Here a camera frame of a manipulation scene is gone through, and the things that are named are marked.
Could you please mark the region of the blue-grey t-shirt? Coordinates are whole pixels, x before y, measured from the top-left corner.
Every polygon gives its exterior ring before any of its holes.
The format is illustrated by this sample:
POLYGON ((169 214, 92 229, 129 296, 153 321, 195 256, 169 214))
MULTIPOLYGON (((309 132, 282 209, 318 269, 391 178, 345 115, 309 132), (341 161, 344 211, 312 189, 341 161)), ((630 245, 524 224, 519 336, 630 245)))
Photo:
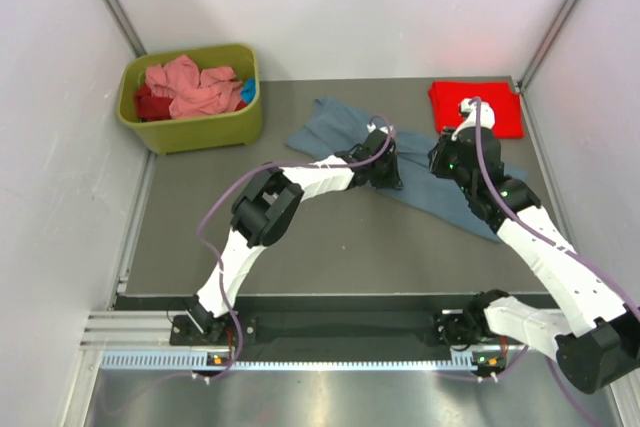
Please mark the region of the blue-grey t-shirt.
MULTIPOLYGON (((345 151, 365 140, 371 115, 341 101, 324 97, 314 101, 310 120, 292 133, 286 145, 314 160, 345 151)), ((381 194, 424 211, 463 231, 497 243, 499 238, 468 207, 462 191, 451 180, 428 171, 428 152, 436 139, 401 129, 396 135, 401 190, 382 189, 381 194)))

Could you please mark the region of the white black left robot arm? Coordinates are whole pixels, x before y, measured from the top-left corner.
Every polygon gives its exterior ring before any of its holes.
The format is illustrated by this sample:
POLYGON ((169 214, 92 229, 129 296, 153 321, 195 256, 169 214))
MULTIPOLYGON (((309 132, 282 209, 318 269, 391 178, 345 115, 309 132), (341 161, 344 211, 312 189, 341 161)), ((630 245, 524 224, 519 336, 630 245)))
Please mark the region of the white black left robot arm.
POLYGON ((185 313, 171 320, 175 346, 215 345, 223 337, 241 346, 235 302, 259 256, 279 242, 298 208, 308 200, 369 185, 401 189, 393 129, 367 126, 366 139, 347 151, 310 164, 268 163, 229 188, 227 199, 243 190, 231 206, 230 230, 223 250, 203 244, 216 256, 205 284, 183 302, 185 313))

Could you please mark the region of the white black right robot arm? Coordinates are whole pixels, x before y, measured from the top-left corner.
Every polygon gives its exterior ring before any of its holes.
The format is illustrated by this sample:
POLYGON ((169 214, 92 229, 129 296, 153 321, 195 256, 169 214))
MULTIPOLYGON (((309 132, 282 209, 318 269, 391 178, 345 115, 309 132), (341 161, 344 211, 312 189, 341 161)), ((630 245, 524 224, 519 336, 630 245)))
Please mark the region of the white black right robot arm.
POLYGON ((428 154, 430 172, 456 183, 470 211, 525 262, 560 310, 551 315, 499 289, 481 292, 462 311, 463 343, 519 341, 586 394, 638 370, 638 306, 574 250, 531 188, 506 174, 491 106, 465 98, 459 111, 462 122, 444 128, 428 154))

